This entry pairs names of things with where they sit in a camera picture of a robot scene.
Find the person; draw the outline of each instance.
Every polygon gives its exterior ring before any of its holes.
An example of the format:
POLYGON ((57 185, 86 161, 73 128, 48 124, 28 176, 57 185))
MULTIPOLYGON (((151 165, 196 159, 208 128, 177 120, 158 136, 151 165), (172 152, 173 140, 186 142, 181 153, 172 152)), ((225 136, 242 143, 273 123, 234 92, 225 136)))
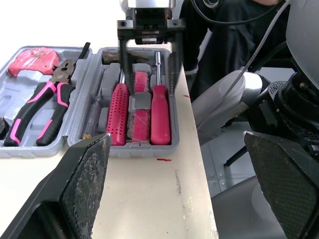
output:
MULTIPOLYGON (((258 17, 279 0, 222 0, 215 9, 206 7, 202 0, 195 2, 208 18, 230 22, 258 17)), ((190 90, 192 101, 224 76, 247 64, 276 13, 275 10, 249 24, 211 24, 196 12, 190 0, 184 0, 180 12, 180 18, 186 23, 183 38, 184 69, 186 76, 194 75, 198 70, 190 90), (199 47, 208 28, 212 31, 212 36, 198 63, 199 47)), ((289 9, 286 9, 276 22, 259 55, 267 54, 285 41, 288 16, 289 9)))

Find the pink screwdriver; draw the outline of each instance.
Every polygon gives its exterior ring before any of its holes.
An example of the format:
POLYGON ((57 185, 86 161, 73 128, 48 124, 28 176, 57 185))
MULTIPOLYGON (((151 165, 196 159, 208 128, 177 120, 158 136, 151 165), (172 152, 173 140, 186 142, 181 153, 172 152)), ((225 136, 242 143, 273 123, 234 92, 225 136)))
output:
POLYGON ((125 126, 129 107, 129 89, 125 85, 123 70, 120 82, 115 87, 108 117, 106 133, 112 135, 112 146, 125 145, 125 126))
POLYGON ((157 85, 153 87, 151 107, 151 143, 154 145, 167 145, 170 143, 168 103, 166 87, 161 84, 160 52, 155 52, 157 66, 157 85))

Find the tool case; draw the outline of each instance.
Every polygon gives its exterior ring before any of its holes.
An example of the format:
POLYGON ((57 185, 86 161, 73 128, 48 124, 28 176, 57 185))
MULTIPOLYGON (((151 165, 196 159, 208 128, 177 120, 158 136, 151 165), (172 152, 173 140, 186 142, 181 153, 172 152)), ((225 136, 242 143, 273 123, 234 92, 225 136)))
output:
MULTIPOLYGON (((10 119, 10 115, 15 111, 19 111, 23 97, 28 100, 37 84, 48 81, 51 76, 42 75, 37 71, 23 70, 16 78, 11 77, 7 68, 11 62, 22 52, 27 49, 39 46, 26 46, 19 49, 12 58, 0 70, 0 117, 4 117, 6 121, 10 119)), ((60 64, 65 60, 72 60, 75 62, 80 55, 81 47, 50 47, 58 54, 60 64)), ((139 70, 147 69, 149 74, 149 87, 156 83, 156 65, 155 52, 159 51, 162 55, 161 77, 162 83, 166 88, 171 89, 168 80, 168 58, 170 52, 165 49, 155 48, 128 48, 130 52, 138 53, 145 56, 147 59, 143 63, 134 64, 133 69, 139 70)), ((120 64, 111 63, 111 65, 103 64, 102 57, 105 53, 118 53, 118 47, 106 47, 100 49, 97 54, 92 54, 89 50, 84 59, 77 62, 77 67, 72 75, 71 82, 75 86, 75 90, 71 93, 69 108, 64 115, 63 123, 55 140, 48 146, 36 146, 35 142, 43 127, 50 120, 54 109, 56 107, 56 96, 50 99, 32 118, 25 131, 24 137, 19 147, 5 147, 4 140, 0 140, 0 158, 24 157, 35 158, 39 156, 52 156, 57 154, 63 147, 65 141, 69 146, 72 146, 81 141, 81 136, 85 127, 90 107, 93 99, 97 94, 99 83, 104 77, 103 85, 109 87, 108 81, 117 81, 118 76, 116 72, 120 69, 114 70, 116 67, 120 68, 120 64)), ((112 89, 104 89, 104 92, 112 93, 112 89)), ((105 120, 100 119, 102 124, 107 123, 107 107, 109 101, 103 97, 103 108, 101 110, 101 117, 106 117, 105 120)), ((111 146, 110 156, 115 157, 159 157, 169 155, 175 151, 179 143, 178 120, 175 95, 173 92, 168 93, 168 106, 170 116, 170 133, 171 143, 169 145, 151 145, 148 142, 131 142, 126 140, 124 146, 111 146)), ((103 133, 103 127, 98 128, 100 133, 103 133)))

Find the red mark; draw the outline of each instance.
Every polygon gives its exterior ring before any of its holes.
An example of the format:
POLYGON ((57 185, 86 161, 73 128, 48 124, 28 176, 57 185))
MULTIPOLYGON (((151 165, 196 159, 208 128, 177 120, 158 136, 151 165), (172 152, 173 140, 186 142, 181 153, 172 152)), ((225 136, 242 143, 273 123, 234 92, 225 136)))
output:
POLYGON ((158 158, 158 161, 171 162, 171 159, 158 158))

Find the pink and black pliers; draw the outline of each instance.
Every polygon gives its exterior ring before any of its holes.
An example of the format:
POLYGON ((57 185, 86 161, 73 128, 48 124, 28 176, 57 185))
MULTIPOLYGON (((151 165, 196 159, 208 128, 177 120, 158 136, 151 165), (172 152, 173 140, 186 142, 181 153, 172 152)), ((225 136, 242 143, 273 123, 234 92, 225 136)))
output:
POLYGON ((46 146, 53 142, 57 136, 65 112, 69 107, 71 92, 75 89, 70 84, 70 78, 74 72, 74 65, 71 60, 64 61, 53 72, 49 81, 40 83, 31 99, 21 108, 9 133, 4 141, 5 146, 19 146, 25 130, 35 113, 57 93, 57 106, 52 118, 46 124, 39 135, 36 144, 46 146))

